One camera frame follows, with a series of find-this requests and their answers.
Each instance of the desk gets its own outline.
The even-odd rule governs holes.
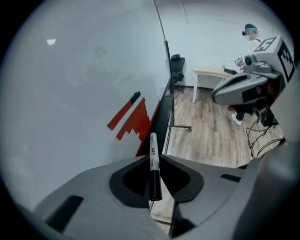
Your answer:
[[[196,94],[198,88],[198,75],[221,77],[222,80],[224,78],[232,76],[231,74],[224,72],[224,70],[220,67],[200,67],[195,69],[194,72],[197,74],[197,77],[194,84],[193,103],[196,102]]]

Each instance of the marker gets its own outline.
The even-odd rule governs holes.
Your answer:
[[[158,141],[155,133],[150,134],[150,201],[159,201],[163,199],[160,185]]]

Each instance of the black office chair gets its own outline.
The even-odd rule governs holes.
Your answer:
[[[178,83],[184,78],[182,69],[185,62],[185,58],[181,58],[179,54],[173,55],[171,57],[171,66],[172,66],[172,79],[174,88],[179,88],[183,93],[183,87]]]

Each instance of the white sneaker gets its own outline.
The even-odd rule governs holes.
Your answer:
[[[242,125],[242,121],[236,119],[236,114],[231,114],[231,118],[235,121],[237,125]]]

